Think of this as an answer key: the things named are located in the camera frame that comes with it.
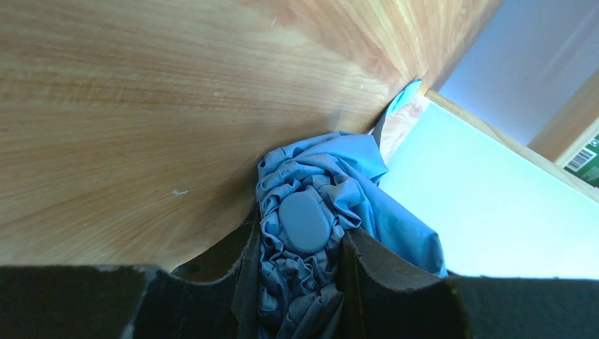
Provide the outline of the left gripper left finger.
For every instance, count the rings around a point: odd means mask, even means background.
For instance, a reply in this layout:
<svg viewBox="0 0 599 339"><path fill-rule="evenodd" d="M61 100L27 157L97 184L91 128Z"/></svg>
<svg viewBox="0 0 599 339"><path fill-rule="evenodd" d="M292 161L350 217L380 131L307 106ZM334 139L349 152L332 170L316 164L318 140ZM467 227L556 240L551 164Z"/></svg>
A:
<svg viewBox="0 0 599 339"><path fill-rule="evenodd" d="M2 266L2 338L254 338L259 229L182 275L154 265Z"/></svg>

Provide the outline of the light blue folding umbrella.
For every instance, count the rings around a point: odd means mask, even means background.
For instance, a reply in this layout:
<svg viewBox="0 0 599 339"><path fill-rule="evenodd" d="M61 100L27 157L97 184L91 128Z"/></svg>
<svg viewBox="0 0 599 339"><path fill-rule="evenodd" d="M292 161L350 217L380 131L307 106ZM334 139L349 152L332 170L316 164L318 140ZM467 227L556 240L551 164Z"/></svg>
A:
<svg viewBox="0 0 599 339"><path fill-rule="evenodd" d="M266 153L258 163L260 338L310 338L335 319L342 239L361 229L432 275L448 272L439 235L379 188L386 117L370 134L335 131Z"/></svg>

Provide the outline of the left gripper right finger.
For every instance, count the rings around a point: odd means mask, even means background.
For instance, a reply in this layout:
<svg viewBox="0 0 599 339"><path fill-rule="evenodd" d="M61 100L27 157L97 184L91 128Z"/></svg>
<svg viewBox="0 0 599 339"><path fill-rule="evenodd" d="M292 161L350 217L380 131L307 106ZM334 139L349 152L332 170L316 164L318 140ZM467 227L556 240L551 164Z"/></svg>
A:
<svg viewBox="0 0 599 339"><path fill-rule="evenodd" d="M597 338L595 280L439 278L362 230L344 238L343 338Z"/></svg>

